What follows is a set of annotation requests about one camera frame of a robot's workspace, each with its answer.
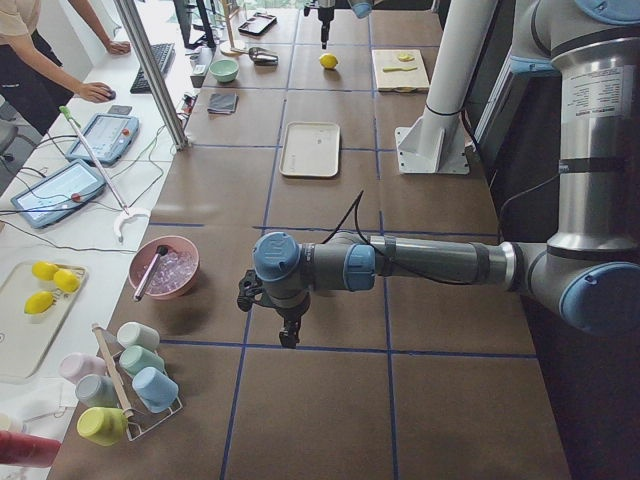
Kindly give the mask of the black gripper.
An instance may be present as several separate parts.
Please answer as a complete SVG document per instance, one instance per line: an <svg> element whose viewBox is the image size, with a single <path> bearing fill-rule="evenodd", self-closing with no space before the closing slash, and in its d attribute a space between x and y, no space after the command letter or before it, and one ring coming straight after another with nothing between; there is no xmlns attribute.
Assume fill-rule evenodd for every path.
<svg viewBox="0 0 640 480"><path fill-rule="evenodd" d="M321 26L321 48L326 49L330 38L330 25L334 19L334 0L318 0L318 19Z"/></svg>
<svg viewBox="0 0 640 480"><path fill-rule="evenodd" d="M301 329L302 317L311 304L310 295L305 294L301 302L293 307L277 308L276 312L283 319L283 327L279 331L279 341L283 348L296 349L299 343L298 332Z"/></svg>

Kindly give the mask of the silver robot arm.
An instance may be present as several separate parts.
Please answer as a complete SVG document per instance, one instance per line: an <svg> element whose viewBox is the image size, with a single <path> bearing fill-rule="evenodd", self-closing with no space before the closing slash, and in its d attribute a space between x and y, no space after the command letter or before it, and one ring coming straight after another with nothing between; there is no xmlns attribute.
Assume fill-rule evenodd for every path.
<svg viewBox="0 0 640 480"><path fill-rule="evenodd" d="M373 10L374 1L370 0L316 0L305 1L303 4L303 15L308 17L312 11L317 13L317 18L321 22L320 43L323 50L327 49L331 23L335 17L337 8L349 8L358 19L366 18Z"/></svg>
<svg viewBox="0 0 640 480"><path fill-rule="evenodd" d="M498 284L594 336L639 325L639 242L629 232L629 164L639 155L639 5L635 1L519 1L510 68L558 75L559 159L545 192L522 192L523 218L553 220L547 239L510 239L514 216L498 215L497 242L366 236L335 229L320 243L284 232L262 236L237 303L275 310L285 348L299 341L312 291L366 291L379 277Z"/></svg>

